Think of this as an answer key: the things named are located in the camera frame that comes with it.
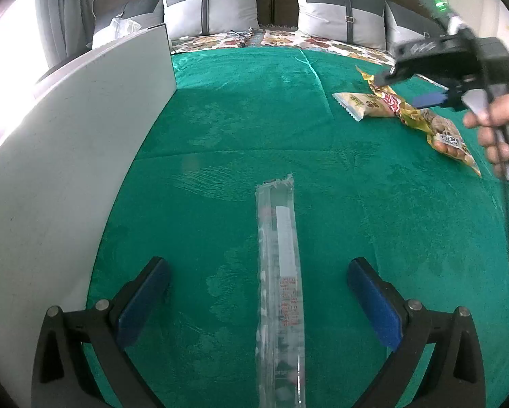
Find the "packaged bread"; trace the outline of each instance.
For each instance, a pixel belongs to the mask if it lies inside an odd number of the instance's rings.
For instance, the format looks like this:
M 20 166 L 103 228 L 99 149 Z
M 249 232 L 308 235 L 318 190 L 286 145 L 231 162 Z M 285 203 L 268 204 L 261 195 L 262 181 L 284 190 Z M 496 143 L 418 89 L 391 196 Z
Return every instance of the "packaged bread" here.
M 416 109 L 406 103 L 405 99 L 394 92 L 389 86 L 376 86 L 373 75 L 363 72 L 358 67 L 356 69 L 362 74 L 364 80 L 368 82 L 374 95 L 381 98 L 395 112 L 403 124 L 412 129 L 422 130 L 427 134 L 427 142 L 430 147 L 450 158 L 464 162 L 478 176 L 481 176 L 474 157 L 466 147 L 453 121 L 435 114 L 428 108 Z
M 394 112 L 381 98 L 371 93 L 333 93 L 332 96 L 356 121 L 365 116 L 392 117 Z

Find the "human hand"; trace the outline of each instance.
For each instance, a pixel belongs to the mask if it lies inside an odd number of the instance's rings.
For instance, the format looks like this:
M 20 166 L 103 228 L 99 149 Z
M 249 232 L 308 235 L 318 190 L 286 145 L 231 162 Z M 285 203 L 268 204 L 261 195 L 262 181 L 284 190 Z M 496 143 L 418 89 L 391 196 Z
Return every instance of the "human hand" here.
M 493 164 L 495 175 L 500 177 L 505 173 L 502 163 L 509 161 L 509 145 L 505 142 L 497 143 L 495 132 L 491 127 L 509 123 L 509 94 L 498 97 L 491 103 L 491 118 L 486 111 L 481 111 L 477 115 L 468 112 L 462 122 L 468 129 L 480 126 L 478 142 L 485 147 L 485 158 Z

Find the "yellow snack bag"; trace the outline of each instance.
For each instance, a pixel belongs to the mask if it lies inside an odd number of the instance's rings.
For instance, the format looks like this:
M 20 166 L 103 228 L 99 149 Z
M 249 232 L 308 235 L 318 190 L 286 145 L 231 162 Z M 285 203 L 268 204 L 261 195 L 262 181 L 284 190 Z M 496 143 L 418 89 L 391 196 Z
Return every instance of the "yellow snack bag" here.
M 360 121 L 365 116 L 387 117 L 394 116 L 394 112 L 378 96 L 371 93 L 333 93 L 332 96 L 349 114 Z
M 393 110 L 408 127 L 422 130 L 427 134 L 427 142 L 435 151 L 443 153 L 450 158 L 464 162 L 471 167 L 478 176 L 481 176 L 474 157 L 466 147 L 459 130 L 450 119 L 443 118 L 435 114 L 428 108 L 417 110 L 415 107 L 406 103 L 389 86 L 376 86 L 374 76 L 356 68 L 365 81 L 368 82 L 370 89 L 375 95 L 380 97 L 391 110 Z

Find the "green bedsheet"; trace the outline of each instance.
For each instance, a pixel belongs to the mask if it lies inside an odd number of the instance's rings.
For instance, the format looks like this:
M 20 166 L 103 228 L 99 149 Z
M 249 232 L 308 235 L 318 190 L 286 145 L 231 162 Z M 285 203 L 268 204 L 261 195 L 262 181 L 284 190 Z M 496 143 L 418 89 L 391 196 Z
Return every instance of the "green bedsheet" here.
M 357 256 L 430 309 L 469 307 L 488 407 L 509 392 L 500 186 L 475 132 L 462 127 L 461 114 L 435 109 L 460 129 L 481 179 L 398 119 L 355 122 L 332 98 L 369 92 L 355 65 L 381 69 L 289 48 L 174 57 L 178 90 L 115 200 L 87 302 L 112 297 L 152 256 L 169 261 L 169 296 L 128 349 L 169 408 L 258 406 L 255 189 L 288 173 L 295 178 L 308 406 L 351 406 L 387 356 L 345 283 Z M 435 86 L 414 78 L 394 89 L 411 99 Z M 119 406 L 87 352 L 106 399 Z

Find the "curtain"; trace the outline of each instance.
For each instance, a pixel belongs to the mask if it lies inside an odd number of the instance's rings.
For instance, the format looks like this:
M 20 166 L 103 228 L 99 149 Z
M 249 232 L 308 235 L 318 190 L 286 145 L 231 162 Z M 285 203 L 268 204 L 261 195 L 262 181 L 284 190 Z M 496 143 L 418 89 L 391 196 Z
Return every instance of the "curtain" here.
M 78 54 L 92 41 L 92 0 L 35 0 L 35 8 L 49 67 Z

